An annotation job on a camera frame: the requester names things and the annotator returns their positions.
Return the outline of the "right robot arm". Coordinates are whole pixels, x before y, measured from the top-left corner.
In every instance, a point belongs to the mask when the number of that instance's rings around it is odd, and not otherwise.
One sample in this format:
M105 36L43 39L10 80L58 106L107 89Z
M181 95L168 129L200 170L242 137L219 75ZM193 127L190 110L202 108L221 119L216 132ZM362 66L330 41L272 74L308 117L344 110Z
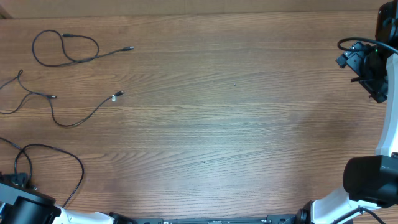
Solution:
M373 156L348 161L341 187L309 201L286 223L352 223L363 213L382 223L375 210L397 204L397 0L379 8L374 39L347 37L337 46L340 68L352 69L353 81L386 104L382 134Z

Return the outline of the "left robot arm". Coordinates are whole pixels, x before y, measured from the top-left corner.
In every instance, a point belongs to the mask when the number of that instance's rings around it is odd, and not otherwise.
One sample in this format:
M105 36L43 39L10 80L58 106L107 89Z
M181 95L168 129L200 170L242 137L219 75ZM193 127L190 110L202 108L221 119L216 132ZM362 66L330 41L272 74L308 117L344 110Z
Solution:
M25 189L1 175L1 223L4 224L137 224L117 213L80 213L55 204L48 195Z

